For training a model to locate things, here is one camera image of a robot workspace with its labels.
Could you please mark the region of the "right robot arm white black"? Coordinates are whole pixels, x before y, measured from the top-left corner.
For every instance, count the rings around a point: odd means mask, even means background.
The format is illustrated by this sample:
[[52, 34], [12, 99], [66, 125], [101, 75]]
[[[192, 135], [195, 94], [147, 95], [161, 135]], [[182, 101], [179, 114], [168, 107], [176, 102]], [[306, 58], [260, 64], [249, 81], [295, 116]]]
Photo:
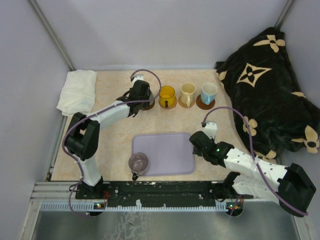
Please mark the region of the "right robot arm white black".
[[251, 195], [278, 203], [296, 217], [308, 215], [317, 189], [300, 165], [285, 166], [252, 158], [229, 143], [215, 143], [203, 131], [194, 133], [189, 141], [204, 160], [231, 171], [223, 185], [227, 197]]

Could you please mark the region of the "yellow mug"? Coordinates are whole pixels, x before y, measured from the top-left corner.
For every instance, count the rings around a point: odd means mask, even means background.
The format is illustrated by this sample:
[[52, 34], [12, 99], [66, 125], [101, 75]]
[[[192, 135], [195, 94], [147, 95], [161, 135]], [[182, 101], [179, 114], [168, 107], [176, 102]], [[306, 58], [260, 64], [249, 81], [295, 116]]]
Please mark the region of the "yellow mug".
[[169, 99], [169, 98], [175, 97], [175, 95], [176, 95], [175, 89], [172, 86], [165, 85], [160, 90], [159, 98], [162, 97], [165, 99]]

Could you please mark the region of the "woven rattan coaster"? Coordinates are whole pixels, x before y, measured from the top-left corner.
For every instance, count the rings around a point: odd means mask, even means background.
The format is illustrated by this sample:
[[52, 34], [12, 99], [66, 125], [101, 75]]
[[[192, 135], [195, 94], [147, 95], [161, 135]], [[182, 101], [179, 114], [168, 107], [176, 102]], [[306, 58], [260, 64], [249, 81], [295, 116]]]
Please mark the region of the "woven rattan coaster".
[[160, 97], [158, 100], [158, 104], [163, 109], [171, 110], [176, 107], [176, 105], [178, 104], [178, 100], [175, 96], [173, 96], [171, 98]]
[[190, 105], [188, 106], [187, 104], [185, 104], [185, 103], [183, 103], [183, 102], [181, 101], [181, 97], [180, 97], [180, 96], [178, 97], [178, 104], [179, 104], [181, 107], [183, 107], [183, 108], [191, 108], [191, 107], [194, 106], [195, 103], [196, 103], [196, 101], [194, 100], [194, 101], [191, 102]]

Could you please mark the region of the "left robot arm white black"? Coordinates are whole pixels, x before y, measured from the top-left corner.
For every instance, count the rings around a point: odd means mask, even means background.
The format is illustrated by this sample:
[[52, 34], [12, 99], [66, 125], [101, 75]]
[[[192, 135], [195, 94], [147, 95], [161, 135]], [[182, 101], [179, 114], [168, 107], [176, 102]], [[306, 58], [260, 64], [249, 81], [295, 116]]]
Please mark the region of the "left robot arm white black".
[[95, 160], [100, 131], [119, 120], [135, 117], [153, 101], [150, 84], [134, 80], [132, 87], [112, 105], [89, 115], [80, 112], [73, 115], [62, 140], [62, 149], [80, 168], [81, 184], [77, 189], [85, 199], [101, 198], [104, 192], [104, 180]]

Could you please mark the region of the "cream mug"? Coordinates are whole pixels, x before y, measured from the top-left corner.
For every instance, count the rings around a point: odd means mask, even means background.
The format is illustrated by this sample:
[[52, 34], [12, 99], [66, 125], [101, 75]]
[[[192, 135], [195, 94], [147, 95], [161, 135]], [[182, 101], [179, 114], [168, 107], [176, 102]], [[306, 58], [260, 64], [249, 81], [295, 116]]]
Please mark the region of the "cream mug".
[[188, 106], [195, 101], [196, 86], [193, 83], [186, 82], [180, 88], [180, 99]]

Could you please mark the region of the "purple mug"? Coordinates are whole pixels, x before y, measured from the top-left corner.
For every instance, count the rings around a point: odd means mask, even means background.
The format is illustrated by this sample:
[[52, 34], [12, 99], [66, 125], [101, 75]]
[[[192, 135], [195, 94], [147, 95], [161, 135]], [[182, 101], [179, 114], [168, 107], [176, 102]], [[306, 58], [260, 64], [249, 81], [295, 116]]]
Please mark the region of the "purple mug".
[[132, 173], [132, 180], [136, 181], [138, 177], [143, 176], [148, 169], [149, 159], [142, 153], [134, 153], [128, 160], [128, 166]]

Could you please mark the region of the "white light-blue mug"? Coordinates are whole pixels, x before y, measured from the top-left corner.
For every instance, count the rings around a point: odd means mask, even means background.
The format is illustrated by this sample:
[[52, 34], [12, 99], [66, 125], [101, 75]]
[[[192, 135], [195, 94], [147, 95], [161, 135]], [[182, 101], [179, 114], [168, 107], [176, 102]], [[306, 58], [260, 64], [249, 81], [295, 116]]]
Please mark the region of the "white light-blue mug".
[[218, 92], [218, 87], [214, 83], [205, 83], [202, 86], [200, 98], [203, 104], [210, 105]]

